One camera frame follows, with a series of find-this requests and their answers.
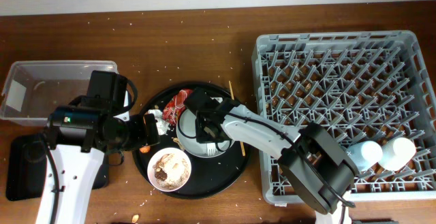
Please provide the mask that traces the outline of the orange carrot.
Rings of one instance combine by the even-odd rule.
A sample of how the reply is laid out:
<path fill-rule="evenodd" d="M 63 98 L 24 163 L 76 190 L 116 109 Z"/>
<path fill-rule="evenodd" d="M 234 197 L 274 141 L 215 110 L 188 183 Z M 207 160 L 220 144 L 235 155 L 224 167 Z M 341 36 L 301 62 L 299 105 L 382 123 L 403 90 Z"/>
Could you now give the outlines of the orange carrot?
<path fill-rule="evenodd" d="M 150 151 L 151 147 L 150 146 L 143 146 L 142 148 L 140 148 L 140 152 L 141 153 L 148 153 Z"/>

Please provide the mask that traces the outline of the white tissue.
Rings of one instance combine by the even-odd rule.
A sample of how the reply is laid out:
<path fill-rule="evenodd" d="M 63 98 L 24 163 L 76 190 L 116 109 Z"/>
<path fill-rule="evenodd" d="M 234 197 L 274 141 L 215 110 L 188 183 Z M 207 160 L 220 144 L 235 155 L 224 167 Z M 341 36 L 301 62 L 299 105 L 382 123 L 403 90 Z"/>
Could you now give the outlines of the white tissue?
<path fill-rule="evenodd" d="M 163 119 L 163 112 L 158 109 L 148 110 L 146 114 L 152 114 L 156 120 L 157 131 L 159 135 L 166 135 L 170 129 L 169 122 Z"/>

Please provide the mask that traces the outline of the grey plate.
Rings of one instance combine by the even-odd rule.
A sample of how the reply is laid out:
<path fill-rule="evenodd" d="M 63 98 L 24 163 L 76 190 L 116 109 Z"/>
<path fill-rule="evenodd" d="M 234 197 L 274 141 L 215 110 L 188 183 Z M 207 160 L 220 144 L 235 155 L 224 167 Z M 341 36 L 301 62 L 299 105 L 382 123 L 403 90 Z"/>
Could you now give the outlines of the grey plate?
<path fill-rule="evenodd" d="M 199 143 L 195 139 L 196 135 L 196 116 L 189 110 L 184 110 L 181 117 L 178 120 L 176 126 L 176 135 L 181 144 L 181 146 L 189 152 L 191 155 L 200 158 L 212 158 L 208 157 L 206 154 L 206 145 L 208 143 Z M 228 150 L 234 144 L 233 140 L 227 140 L 220 143 L 215 143 L 216 154 L 214 157 L 222 155 L 226 150 Z"/>

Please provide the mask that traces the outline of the wooden chopstick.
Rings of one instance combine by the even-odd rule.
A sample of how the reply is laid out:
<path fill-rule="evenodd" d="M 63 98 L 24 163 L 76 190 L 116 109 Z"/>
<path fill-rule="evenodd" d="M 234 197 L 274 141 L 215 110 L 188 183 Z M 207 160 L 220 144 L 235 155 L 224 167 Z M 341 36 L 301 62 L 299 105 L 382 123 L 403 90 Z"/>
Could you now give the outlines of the wooden chopstick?
<path fill-rule="evenodd" d="M 229 84 L 229 90 L 230 90 L 231 98 L 232 98 L 232 100 L 235 100 L 234 91 L 233 91 L 233 88 L 232 88 L 232 82 L 229 80 L 228 84 Z M 240 144 L 241 154 L 242 154 L 243 157 L 245 157 L 246 156 L 246 152 L 245 152 L 244 143 L 241 142 L 241 141 L 238 141 L 238 143 Z"/>

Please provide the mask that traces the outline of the white plastic fork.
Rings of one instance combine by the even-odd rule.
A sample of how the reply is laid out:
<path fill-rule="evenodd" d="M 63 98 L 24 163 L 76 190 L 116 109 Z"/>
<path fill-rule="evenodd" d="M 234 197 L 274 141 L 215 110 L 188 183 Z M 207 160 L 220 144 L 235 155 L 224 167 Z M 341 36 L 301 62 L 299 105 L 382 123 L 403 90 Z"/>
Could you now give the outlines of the white plastic fork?
<path fill-rule="evenodd" d="M 215 143 L 208 143 L 206 145 L 206 154 L 208 157 L 214 157 L 216 154 L 216 151 L 217 151 L 217 149 L 216 149 Z"/>

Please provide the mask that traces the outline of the red snack wrapper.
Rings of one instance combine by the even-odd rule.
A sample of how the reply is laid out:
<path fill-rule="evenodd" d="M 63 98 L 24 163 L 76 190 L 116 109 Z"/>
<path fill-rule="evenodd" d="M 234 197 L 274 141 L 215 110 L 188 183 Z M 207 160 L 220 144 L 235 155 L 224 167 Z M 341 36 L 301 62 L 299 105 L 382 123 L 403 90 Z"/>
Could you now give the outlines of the red snack wrapper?
<path fill-rule="evenodd" d="M 191 89 L 181 89 L 163 109 L 162 119 L 170 125 L 176 125 L 180 115 L 186 109 L 184 101 L 192 93 Z"/>

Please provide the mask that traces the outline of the white bowl with food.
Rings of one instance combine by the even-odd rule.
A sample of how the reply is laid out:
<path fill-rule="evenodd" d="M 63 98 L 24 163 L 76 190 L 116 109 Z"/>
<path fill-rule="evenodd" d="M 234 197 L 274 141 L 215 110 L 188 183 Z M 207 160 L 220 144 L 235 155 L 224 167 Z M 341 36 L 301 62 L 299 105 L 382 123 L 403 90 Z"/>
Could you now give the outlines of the white bowl with food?
<path fill-rule="evenodd" d="M 178 148 L 158 150 L 149 160 L 146 175 L 160 191 L 172 192 L 183 187 L 191 176 L 191 161 Z"/>

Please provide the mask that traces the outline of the blue cup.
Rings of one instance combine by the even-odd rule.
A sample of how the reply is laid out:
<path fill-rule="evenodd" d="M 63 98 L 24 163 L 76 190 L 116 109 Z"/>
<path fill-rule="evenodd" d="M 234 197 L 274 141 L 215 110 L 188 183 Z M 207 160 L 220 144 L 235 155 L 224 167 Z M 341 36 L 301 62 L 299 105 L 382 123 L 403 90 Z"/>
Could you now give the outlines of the blue cup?
<path fill-rule="evenodd" d="M 383 156 L 381 146 L 374 141 L 354 144 L 346 150 L 346 153 L 354 162 L 359 172 L 367 171 L 378 163 Z"/>

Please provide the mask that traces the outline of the white cup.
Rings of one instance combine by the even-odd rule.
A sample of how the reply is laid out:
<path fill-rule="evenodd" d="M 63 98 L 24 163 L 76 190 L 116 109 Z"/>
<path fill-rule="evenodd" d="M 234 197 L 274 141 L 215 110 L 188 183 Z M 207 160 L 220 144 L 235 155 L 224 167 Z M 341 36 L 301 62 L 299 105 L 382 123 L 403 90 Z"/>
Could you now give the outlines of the white cup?
<path fill-rule="evenodd" d="M 410 139 L 404 137 L 390 140 L 381 149 L 382 158 L 378 164 L 389 171 L 400 170 L 416 154 L 415 144 Z"/>

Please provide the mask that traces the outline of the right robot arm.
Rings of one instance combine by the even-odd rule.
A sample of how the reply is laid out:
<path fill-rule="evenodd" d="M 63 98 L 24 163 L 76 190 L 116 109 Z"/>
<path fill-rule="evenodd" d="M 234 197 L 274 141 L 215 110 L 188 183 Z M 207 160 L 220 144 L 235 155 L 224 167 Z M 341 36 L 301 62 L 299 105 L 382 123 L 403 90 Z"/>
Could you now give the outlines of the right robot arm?
<path fill-rule="evenodd" d="M 195 119 L 199 143 L 245 142 L 277 160 L 297 196 L 317 213 L 317 223 L 350 223 L 345 198 L 358 168 L 319 124 L 304 128 L 282 125 L 252 112 L 230 98 L 218 102 L 203 89 L 184 100 Z"/>

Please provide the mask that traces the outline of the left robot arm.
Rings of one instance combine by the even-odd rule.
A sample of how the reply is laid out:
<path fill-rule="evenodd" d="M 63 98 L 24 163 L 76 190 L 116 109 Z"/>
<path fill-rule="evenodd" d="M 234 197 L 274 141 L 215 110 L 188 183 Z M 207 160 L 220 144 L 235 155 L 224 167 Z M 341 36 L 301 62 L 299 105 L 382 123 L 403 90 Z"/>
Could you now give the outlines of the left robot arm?
<path fill-rule="evenodd" d="M 106 155 L 160 142 L 153 115 L 130 111 L 125 96 L 138 90 L 125 76 L 93 71 L 86 95 L 59 106 L 39 135 L 48 165 L 37 223 L 84 223 L 97 173 Z"/>

